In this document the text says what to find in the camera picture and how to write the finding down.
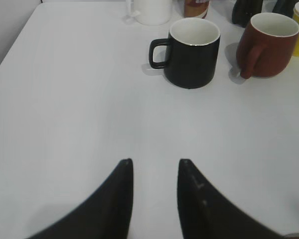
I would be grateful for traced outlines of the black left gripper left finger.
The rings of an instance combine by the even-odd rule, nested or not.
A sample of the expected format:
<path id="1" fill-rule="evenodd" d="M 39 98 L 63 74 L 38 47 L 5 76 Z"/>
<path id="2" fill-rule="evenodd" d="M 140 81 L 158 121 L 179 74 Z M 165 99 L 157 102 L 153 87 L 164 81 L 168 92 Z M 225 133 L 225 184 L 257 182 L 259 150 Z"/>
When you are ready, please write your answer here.
<path id="1" fill-rule="evenodd" d="M 133 161 L 121 160 L 101 186 L 34 239 L 126 239 L 134 198 Z"/>

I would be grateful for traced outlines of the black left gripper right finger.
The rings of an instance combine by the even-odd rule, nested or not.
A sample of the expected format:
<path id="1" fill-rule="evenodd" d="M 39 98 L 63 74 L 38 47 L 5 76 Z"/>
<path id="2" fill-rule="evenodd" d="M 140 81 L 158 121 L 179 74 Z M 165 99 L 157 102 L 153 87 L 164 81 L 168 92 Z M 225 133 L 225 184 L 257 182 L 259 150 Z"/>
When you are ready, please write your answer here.
<path id="1" fill-rule="evenodd" d="M 281 239 L 226 199 L 190 159 L 178 165 L 178 214 L 185 239 Z"/>

